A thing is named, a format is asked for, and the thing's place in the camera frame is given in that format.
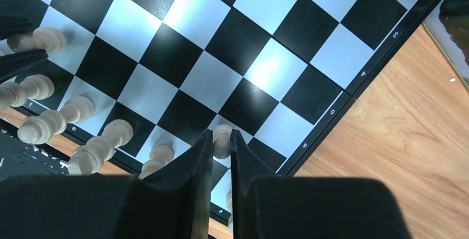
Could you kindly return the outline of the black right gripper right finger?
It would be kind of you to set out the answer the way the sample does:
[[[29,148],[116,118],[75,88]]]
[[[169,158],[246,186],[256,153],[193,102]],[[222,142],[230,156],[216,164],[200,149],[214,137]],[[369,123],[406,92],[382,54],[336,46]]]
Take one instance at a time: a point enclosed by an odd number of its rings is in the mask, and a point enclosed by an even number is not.
[[[380,180],[280,176],[230,135],[235,238],[411,238]]]

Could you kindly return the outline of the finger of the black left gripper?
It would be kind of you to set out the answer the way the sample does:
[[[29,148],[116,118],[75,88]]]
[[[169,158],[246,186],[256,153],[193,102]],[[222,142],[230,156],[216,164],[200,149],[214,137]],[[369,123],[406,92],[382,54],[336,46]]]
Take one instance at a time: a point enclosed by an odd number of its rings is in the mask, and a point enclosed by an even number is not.
[[[24,51],[1,56],[1,82],[11,79],[22,71],[46,60],[48,54],[44,49]]]
[[[15,34],[29,32],[32,22],[23,15],[1,14],[1,40]]]

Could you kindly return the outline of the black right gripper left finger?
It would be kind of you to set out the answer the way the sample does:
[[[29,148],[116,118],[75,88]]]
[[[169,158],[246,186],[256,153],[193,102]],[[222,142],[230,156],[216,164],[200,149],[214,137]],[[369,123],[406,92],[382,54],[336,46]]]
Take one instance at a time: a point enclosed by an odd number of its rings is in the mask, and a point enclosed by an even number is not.
[[[208,238],[213,132],[151,175],[24,175],[1,183],[2,238]]]

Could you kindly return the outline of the white chess piece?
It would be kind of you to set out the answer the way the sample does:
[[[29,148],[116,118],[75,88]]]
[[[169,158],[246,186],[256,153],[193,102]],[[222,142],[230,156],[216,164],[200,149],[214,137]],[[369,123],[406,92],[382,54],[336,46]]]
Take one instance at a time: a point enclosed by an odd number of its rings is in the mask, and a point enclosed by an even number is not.
[[[116,119],[105,126],[100,136],[90,138],[86,144],[77,147],[68,164],[70,175],[91,175],[100,171],[104,162],[111,159],[115,149],[127,144],[133,137],[131,124]]]

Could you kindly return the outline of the black white chess board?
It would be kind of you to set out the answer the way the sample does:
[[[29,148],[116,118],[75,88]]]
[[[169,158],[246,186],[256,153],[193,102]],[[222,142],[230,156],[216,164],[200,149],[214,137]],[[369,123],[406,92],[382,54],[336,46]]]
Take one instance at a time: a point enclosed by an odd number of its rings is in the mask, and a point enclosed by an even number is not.
[[[14,76],[55,85],[30,115],[88,97],[68,124],[82,145],[115,119],[133,138],[111,161],[139,173],[155,144],[182,155],[227,124],[293,175],[438,0],[1,0],[1,13],[54,27],[66,48]]]

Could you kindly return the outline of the yellow metal tin box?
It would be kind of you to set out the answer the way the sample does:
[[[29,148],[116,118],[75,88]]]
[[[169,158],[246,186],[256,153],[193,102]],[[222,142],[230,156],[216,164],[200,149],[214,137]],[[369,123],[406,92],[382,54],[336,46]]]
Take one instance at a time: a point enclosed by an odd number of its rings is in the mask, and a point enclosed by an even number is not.
[[[424,28],[468,88],[468,0],[441,0]]]

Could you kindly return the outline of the white chess pawn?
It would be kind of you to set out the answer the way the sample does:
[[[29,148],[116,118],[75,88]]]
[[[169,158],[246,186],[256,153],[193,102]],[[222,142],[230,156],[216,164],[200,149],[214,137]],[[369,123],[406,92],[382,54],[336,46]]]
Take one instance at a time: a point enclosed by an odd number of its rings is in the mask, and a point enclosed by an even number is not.
[[[65,36],[53,27],[39,27],[32,33],[19,33],[7,38],[8,47],[18,53],[44,49],[47,53],[58,53],[67,46]]]

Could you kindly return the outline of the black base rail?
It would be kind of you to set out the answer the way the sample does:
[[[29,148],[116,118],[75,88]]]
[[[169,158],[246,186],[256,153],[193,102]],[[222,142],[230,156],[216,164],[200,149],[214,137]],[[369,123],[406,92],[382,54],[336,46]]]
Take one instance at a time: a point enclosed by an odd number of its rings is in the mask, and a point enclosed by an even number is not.
[[[68,175],[68,161],[61,151],[47,144],[20,141],[18,128],[1,120],[1,181],[21,175]]]

